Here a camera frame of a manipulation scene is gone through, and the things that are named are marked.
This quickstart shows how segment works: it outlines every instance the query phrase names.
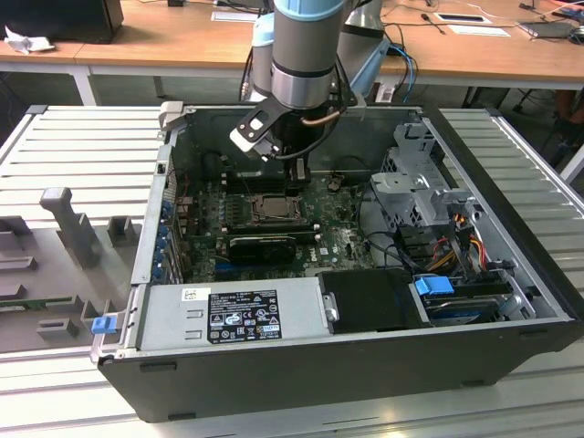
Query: white sticker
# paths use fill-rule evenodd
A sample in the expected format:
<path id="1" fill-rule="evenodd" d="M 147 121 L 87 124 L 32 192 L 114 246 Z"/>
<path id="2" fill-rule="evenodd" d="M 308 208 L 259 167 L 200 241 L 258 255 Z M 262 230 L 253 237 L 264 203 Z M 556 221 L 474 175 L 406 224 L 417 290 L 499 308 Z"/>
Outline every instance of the white sticker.
<path id="1" fill-rule="evenodd" d="M 0 308 L 0 313 L 1 312 L 24 312 L 26 310 L 26 308 L 24 306 L 4 306 L 2 308 Z"/>
<path id="2" fill-rule="evenodd" d="M 261 331 L 263 331 L 264 333 L 269 333 L 271 331 L 279 331 L 280 330 L 280 326 L 263 326 Z"/>
<path id="3" fill-rule="evenodd" d="M 182 301 L 207 301 L 210 287 L 188 287 L 182 290 Z"/>

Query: paper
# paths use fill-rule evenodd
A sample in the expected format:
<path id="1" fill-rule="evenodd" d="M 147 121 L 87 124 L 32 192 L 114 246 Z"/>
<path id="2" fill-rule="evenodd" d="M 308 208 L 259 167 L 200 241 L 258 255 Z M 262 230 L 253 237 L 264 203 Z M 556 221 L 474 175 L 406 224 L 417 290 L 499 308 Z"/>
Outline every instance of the paper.
<path id="1" fill-rule="evenodd" d="M 236 23 L 255 23 L 257 14 L 248 14 L 244 12 L 221 12 L 214 11 L 211 14 L 211 21 L 232 21 Z"/>
<path id="2" fill-rule="evenodd" d="M 448 25 L 450 30 L 460 35 L 481 35 L 485 37 L 511 37 L 505 30 L 500 27 L 485 26 L 460 26 Z"/>
<path id="3" fill-rule="evenodd" d="M 28 55 L 30 52 L 39 52 L 42 50 L 50 50 L 55 48 L 51 43 L 48 42 L 43 36 L 22 36 L 11 31 L 7 26 L 4 27 L 6 31 L 6 38 L 4 42 L 7 43 L 11 48 L 18 52 L 22 52 Z"/>

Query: table leg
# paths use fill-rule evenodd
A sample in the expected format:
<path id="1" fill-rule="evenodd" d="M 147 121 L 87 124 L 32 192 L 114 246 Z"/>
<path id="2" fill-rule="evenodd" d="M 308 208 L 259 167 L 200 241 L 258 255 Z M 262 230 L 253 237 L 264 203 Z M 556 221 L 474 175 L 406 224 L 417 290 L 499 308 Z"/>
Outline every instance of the table leg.
<path id="1" fill-rule="evenodd" d="M 94 78 L 91 76 L 89 68 L 87 66 L 76 66 L 71 72 L 71 75 L 75 79 L 83 105 L 101 105 L 101 100 L 99 99 L 99 94 L 94 84 Z"/>
<path id="2" fill-rule="evenodd" d="M 160 76 L 154 77 L 154 89 L 156 90 L 157 98 L 166 97 L 166 94 L 164 93 L 164 86 L 162 84 L 162 78 Z"/>
<path id="3" fill-rule="evenodd" d="M 578 176 L 582 168 L 584 168 L 584 144 L 580 146 L 580 149 L 578 149 L 574 158 L 566 164 L 566 167 L 559 176 L 561 176 L 566 183 L 570 184 L 574 181 L 574 178 Z"/>

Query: blue latch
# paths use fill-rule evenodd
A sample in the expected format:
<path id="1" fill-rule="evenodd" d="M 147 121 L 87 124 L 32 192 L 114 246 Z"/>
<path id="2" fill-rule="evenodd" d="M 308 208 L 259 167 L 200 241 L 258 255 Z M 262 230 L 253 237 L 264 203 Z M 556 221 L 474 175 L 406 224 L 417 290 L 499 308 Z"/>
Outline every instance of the blue latch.
<path id="1" fill-rule="evenodd" d="M 453 285 L 447 276 L 423 276 L 415 283 L 420 295 L 453 294 Z"/>
<path id="2" fill-rule="evenodd" d="M 118 317 L 97 317 L 93 319 L 91 333 L 94 335 L 111 335 L 116 332 Z"/>

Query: white paper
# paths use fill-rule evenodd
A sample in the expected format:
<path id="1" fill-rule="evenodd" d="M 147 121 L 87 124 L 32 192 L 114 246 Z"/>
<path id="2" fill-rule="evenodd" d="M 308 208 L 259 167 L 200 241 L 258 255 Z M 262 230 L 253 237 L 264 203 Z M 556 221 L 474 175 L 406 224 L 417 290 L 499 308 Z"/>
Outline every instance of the white paper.
<path id="1" fill-rule="evenodd" d="M 248 14 L 245 12 L 221 12 L 214 11 L 211 14 L 211 21 L 231 21 L 236 23 L 255 23 L 257 14 Z"/>
<path id="2" fill-rule="evenodd" d="M 210 287 L 186 287 L 182 290 L 182 301 L 207 301 Z"/>
<path id="3" fill-rule="evenodd" d="M 450 30 L 460 35 L 481 35 L 484 37 L 511 37 L 500 27 L 448 25 Z"/>
<path id="4" fill-rule="evenodd" d="M 22 52 L 28 55 L 30 52 L 39 52 L 42 50 L 50 50 L 55 48 L 44 36 L 22 36 L 11 31 L 7 26 L 5 26 L 6 38 L 4 42 L 7 43 L 11 48 L 17 52 Z"/>

